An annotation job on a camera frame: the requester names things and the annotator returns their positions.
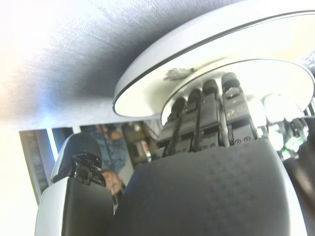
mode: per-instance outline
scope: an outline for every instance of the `bright light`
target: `bright light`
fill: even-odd
[[[56,146],[56,143],[55,143],[53,130],[52,129],[47,129],[47,134],[48,134],[48,138],[49,138],[49,142],[50,142],[51,151],[53,152],[54,160],[57,161],[57,159],[58,159],[58,150],[57,150],[57,146]]]

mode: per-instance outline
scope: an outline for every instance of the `white wall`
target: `white wall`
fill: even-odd
[[[37,203],[18,132],[0,132],[0,236],[34,236]]]

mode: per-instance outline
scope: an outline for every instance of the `gray fabric surface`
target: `gray fabric surface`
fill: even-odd
[[[136,119],[119,117],[111,107],[115,85],[132,61],[174,28],[237,1],[1,3],[0,19],[6,24],[0,27],[0,127],[28,130]]]

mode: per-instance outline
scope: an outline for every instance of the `dimpled black surface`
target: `dimpled black surface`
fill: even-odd
[[[109,235],[287,236],[287,179],[265,139],[160,159],[136,169]]]

